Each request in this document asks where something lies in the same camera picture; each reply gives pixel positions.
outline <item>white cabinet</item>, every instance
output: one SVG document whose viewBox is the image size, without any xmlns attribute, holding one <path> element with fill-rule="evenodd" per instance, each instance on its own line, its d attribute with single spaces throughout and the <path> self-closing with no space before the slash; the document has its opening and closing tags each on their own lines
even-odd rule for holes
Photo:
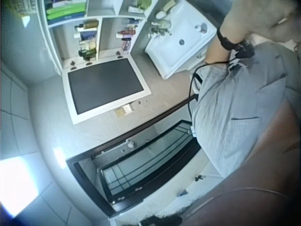
<svg viewBox="0 0 301 226">
<path fill-rule="evenodd" d="M 75 65 L 87 63 L 78 55 L 80 46 L 79 40 L 74 38 L 75 25 L 82 24 L 87 20 L 98 20 L 99 25 L 95 39 L 96 60 L 99 60 L 103 59 L 104 55 L 111 55 L 112 50 L 114 54 L 116 53 L 115 49 L 122 52 L 122 41 L 116 39 L 116 32 L 127 28 L 128 19 L 139 20 L 139 24 L 135 28 L 136 34 L 132 35 L 130 49 L 122 52 L 123 55 L 130 54 L 141 29 L 157 2 L 158 0 L 153 0 L 152 5 L 144 13 L 129 13 L 128 7 L 135 6 L 137 4 L 136 0 L 87 0 L 84 16 L 50 23 L 47 19 L 45 0 L 36 0 L 40 29 L 56 72 L 62 75 L 63 70 L 72 68 L 71 63 L 73 62 Z M 111 27 L 106 27 L 107 19 L 123 19 L 124 21 L 121 23 L 122 26 L 119 27 L 119 30 L 112 31 Z M 109 43 L 100 49 L 102 38 L 107 39 Z M 111 48 L 111 42 L 119 43 L 118 48 Z"/>
</svg>

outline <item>black cable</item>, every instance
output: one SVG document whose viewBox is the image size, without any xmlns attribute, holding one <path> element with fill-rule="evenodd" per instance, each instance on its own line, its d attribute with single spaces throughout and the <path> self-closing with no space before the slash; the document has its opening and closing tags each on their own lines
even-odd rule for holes
<svg viewBox="0 0 301 226">
<path fill-rule="evenodd" d="M 229 64 L 230 62 L 232 62 L 233 60 L 236 60 L 237 58 L 233 58 L 231 60 L 228 60 L 228 61 L 220 61 L 220 62 L 215 62 L 215 63 L 211 63 L 211 64 L 205 64 L 205 65 L 202 65 L 200 67 L 198 67 L 194 73 L 193 73 L 193 76 L 192 76 L 192 79 L 191 79 L 191 82 L 190 82 L 190 88 L 189 88 L 189 95 L 188 95 L 188 111 L 189 111 L 189 115 L 190 115 L 190 118 L 191 118 L 191 121 L 192 121 L 192 113 L 191 113 L 191 110 L 190 110 L 190 99 L 191 99 L 191 89 L 192 89 L 192 83 L 194 81 L 195 78 L 197 78 L 199 80 L 199 82 L 201 83 L 202 85 L 202 82 L 203 80 L 200 78 L 200 76 L 197 74 L 197 70 L 202 68 L 202 67 L 206 67 L 206 66 L 209 66 L 209 65 L 216 65 L 216 64 Z"/>
</svg>

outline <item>sink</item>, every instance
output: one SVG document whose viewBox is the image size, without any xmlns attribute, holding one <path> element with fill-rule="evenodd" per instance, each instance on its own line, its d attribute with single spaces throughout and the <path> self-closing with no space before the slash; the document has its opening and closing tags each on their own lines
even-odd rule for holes
<svg viewBox="0 0 301 226">
<path fill-rule="evenodd" d="M 165 18 L 170 20 L 170 34 L 152 37 L 145 52 L 163 79 L 172 76 L 185 62 L 209 44 L 216 28 L 186 1 L 180 1 Z"/>
</svg>

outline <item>gray tile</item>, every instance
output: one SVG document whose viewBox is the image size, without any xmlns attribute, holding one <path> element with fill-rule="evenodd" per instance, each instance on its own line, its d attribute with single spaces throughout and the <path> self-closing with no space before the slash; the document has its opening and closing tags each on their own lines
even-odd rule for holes
<svg viewBox="0 0 301 226">
<path fill-rule="evenodd" d="M 52 182 L 52 177 L 42 156 L 40 153 L 32 153 L 22 155 L 22 158 L 25 160 L 28 170 L 31 172 L 38 192 L 42 193 Z"/>
<path fill-rule="evenodd" d="M 16 116 L 12 116 L 12 118 L 20 154 L 38 152 L 39 148 L 31 121 Z"/>
<path fill-rule="evenodd" d="M 38 196 L 29 204 L 17 217 L 23 225 L 27 226 L 65 226 L 63 222 L 47 205 L 47 203 Z"/>
<path fill-rule="evenodd" d="M 91 222 L 74 206 L 71 209 L 67 223 L 69 226 L 92 226 Z"/>
<path fill-rule="evenodd" d="M 53 182 L 43 193 L 44 200 L 65 222 L 71 210 L 71 203 L 62 190 Z"/>
<path fill-rule="evenodd" d="M 10 113 L 11 79 L 1 71 L 1 109 Z"/>
<path fill-rule="evenodd" d="M 11 90 L 11 112 L 19 117 L 29 119 L 28 94 L 15 82 Z"/>
<path fill-rule="evenodd" d="M 1 111 L 1 159 L 8 159 L 19 155 L 14 135 L 11 115 Z"/>
</svg>

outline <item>cabinet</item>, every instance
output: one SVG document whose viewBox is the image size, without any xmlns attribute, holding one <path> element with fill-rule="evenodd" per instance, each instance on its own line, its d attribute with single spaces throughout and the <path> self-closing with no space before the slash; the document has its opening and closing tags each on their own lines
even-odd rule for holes
<svg viewBox="0 0 301 226">
<path fill-rule="evenodd" d="M 88 20 L 97 20 L 99 22 L 95 36 L 95 60 L 115 56 L 117 51 L 122 55 L 129 55 L 158 0 L 152 0 L 151 6 L 143 13 L 128 12 L 129 6 L 136 6 L 136 0 L 87 0 L 82 17 L 62 20 L 56 23 L 48 21 L 46 13 L 48 2 L 48 0 L 36 0 L 37 14 L 49 57 L 54 64 L 56 72 L 62 75 L 63 70 L 71 69 L 72 65 L 84 65 L 87 63 L 78 54 L 80 46 L 79 40 L 74 38 L 76 32 L 74 26 Z M 136 34 L 131 38 L 129 49 L 123 51 L 121 48 L 123 41 L 116 38 L 116 33 L 127 27 L 126 21 L 128 19 L 139 20 L 139 24 L 135 28 Z"/>
</svg>

